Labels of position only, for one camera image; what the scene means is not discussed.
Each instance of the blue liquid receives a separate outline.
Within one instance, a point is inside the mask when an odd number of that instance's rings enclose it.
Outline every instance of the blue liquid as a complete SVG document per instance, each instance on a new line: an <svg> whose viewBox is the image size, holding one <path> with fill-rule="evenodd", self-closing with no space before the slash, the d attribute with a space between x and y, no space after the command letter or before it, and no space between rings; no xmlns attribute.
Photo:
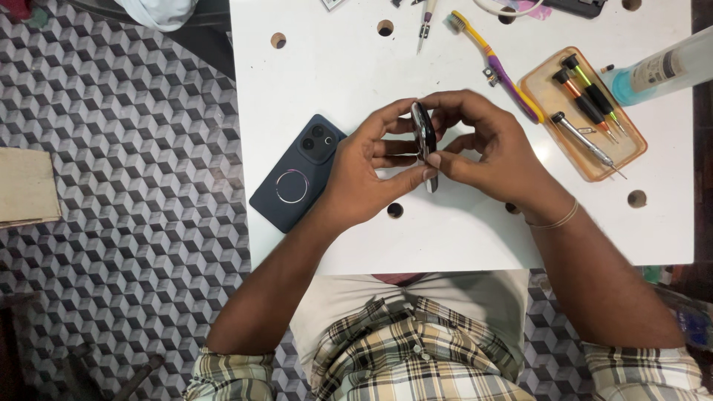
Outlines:
<svg viewBox="0 0 713 401"><path fill-rule="evenodd" d="M654 97L654 94L656 93L656 86L639 93L634 92L634 89L631 87L631 79L629 77L630 74L631 67L625 69L624 71L620 71L614 77L614 81L612 81L610 87L612 95L614 95L614 98L620 105L631 106Z"/></svg>

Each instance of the geometric tile floor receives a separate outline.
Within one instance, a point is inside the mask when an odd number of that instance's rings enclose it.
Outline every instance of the geometric tile floor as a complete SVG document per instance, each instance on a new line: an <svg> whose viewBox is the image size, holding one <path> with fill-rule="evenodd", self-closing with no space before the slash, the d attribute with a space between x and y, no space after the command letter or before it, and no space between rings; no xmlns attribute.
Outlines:
<svg viewBox="0 0 713 401"><path fill-rule="evenodd" d="M0 146L50 152L63 210L0 230L0 291L36 296L14 311L24 377L70 400L61 361L87 342L107 398L160 353L133 399L178 399L250 271L235 83L159 32L43 9L42 29L0 14ZM520 384L587 398L577 335L544 272L532 281ZM289 331L275 368L279 401L308 397Z"/></svg>

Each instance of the plastic tray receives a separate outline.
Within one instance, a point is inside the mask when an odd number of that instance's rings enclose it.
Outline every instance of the plastic tray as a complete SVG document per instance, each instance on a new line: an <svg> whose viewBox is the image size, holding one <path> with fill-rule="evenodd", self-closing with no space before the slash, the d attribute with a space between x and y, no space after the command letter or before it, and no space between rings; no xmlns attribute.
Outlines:
<svg viewBox="0 0 713 401"><path fill-rule="evenodd" d="M567 89L563 85L560 85L557 81L552 79L552 75L563 67L560 62L565 57L575 53L577 54L580 68L590 81L599 86L607 99L609 99L609 102L614 106L614 113L618 117L619 122L629 134L629 136L625 136L611 118L607 116L607 124L609 124L611 131L619 140L618 144L608 138L605 132L601 132L600 129L580 111L572 95L567 92ZM571 71L570 78L580 91L585 93L581 83L574 77ZM582 52L574 46L557 52L557 54L550 57L547 61L539 65L539 67L532 70L520 81L520 88L537 103L545 116L552 116L554 113L562 111L569 122L575 127L590 127L596 130L596 133L586 134L587 138L611 157L615 166L620 170L641 156L648 148L646 140L631 122L629 116L624 113L621 106L614 100L612 94L609 93L609 90L594 72ZM601 164L574 135L567 131L560 130L560 126L554 124L549 118L545 118L544 124L555 139L555 142L557 142L560 148L565 152L565 155L567 155L585 180L596 182L612 174L616 174L613 169Z"/></svg>

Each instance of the white cloth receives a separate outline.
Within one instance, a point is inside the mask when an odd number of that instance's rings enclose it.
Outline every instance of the white cloth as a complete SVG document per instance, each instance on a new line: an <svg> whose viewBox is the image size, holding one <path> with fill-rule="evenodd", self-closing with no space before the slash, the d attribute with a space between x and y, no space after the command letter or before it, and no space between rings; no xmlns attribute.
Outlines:
<svg viewBox="0 0 713 401"><path fill-rule="evenodd" d="M398 310L421 296L482 322L522 368L529 275L524 269L429 273L404 288L371 275L316 275L289 324L299 362L309 381L319 340L332 323L381 298Z"/></svg>
<svg viewBox="0 0 713 401"><path fill-rule="evenodd" d="M171 32L183 26L193 15L198 0L116 0L116 2L139 24L156 31Z"/></svg>

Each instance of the forearm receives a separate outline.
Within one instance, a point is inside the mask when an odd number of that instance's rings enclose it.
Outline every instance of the forearm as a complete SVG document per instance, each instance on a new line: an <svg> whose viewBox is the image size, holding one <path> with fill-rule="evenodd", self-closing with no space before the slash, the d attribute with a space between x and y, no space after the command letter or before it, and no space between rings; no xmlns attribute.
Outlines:
<svg viewBox="0 0 713 401"><path fill-rule="evenodd" d="M528 211L525 216L536 225L551 223L573 204L574 198L561 189L541 212ZM638 348L684 345L676 322L654 290L584 208L560 227L534 228L532 233L557 299L583 340Z"/></svg>
<svg viewBox="0 0 713 401"><path fill-rule="evenodd" d="M309 212L232 294L207 346L220 354L259 355L277 347L324 252L340 234L320 210Z"/></svg>

